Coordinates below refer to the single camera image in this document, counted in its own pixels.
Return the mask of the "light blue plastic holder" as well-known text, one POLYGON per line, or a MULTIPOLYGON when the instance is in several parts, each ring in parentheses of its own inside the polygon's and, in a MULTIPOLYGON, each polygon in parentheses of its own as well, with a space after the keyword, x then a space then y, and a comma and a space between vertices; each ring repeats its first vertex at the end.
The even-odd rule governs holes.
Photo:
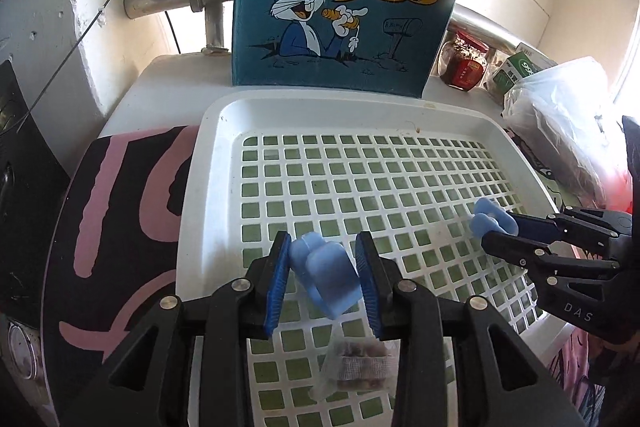
POLYGON ((288 260, 311 302, 329 319, 361 298, 358 274, 342 244, 309 232, 291 243, 288 260))

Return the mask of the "light blue clip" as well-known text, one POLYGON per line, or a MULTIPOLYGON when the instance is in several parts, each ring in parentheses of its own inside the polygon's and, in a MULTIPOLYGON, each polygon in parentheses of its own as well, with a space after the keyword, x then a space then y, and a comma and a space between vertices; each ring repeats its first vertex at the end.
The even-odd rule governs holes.
POLYGON ((510 213, 492 200, 482 197, 475 203, 470 230, 478 239, 489 232, 517 236, 518 224, 510 213))

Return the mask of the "clear sachet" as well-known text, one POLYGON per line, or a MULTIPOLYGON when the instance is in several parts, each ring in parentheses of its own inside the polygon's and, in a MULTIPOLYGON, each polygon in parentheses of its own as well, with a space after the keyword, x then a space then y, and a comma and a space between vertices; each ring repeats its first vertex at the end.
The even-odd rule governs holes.
POLYGON ((328 399, 337 392, 395 392, 400 342, 376 338, 332 340, 310 395, 328 399))

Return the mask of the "white perforated plastic tray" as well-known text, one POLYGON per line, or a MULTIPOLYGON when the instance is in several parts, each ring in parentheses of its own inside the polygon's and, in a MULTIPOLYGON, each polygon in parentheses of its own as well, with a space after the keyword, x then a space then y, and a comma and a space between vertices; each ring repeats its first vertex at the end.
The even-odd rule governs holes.
POLYGON ((279 232, 348 251, 362 231, 439 297, 480 295, 549 363, 570 325, 542 311, 524 270, 486 255, 477 199, 544 217, 555 203, 498 124, 475 110, 363 92, 238 90, 198 117, 176 291, 209 295, 279 232))

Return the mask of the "clear plastic bag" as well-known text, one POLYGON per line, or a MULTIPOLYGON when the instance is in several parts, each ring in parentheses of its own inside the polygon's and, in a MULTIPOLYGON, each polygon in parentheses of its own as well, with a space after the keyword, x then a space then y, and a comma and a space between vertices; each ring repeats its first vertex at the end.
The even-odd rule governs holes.
POLYGON ((508 127, 582 205, 632 206, 622 116, 604 68, 593 57, 528 76, 504 97, 508 127))

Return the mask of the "green white box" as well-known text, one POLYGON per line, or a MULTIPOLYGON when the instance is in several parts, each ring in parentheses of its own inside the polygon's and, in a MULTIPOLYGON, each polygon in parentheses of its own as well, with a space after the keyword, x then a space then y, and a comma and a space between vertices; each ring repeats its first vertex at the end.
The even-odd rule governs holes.
POLYGON ((521 80, 556 66, 546 54, 521 42, 515 53, 508 56, 485 82, 485 89, 499 105, 506 94, 521 80))

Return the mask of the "red glass jar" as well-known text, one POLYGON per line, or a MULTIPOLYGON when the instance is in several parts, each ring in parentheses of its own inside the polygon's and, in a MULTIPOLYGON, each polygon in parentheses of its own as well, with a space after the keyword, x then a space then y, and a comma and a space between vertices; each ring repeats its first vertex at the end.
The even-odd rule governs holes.
POLYGON ((489 46, 463 31, 445 42, 439 55, 439 78, 449 87, 468 92, 482 80, 489 46))

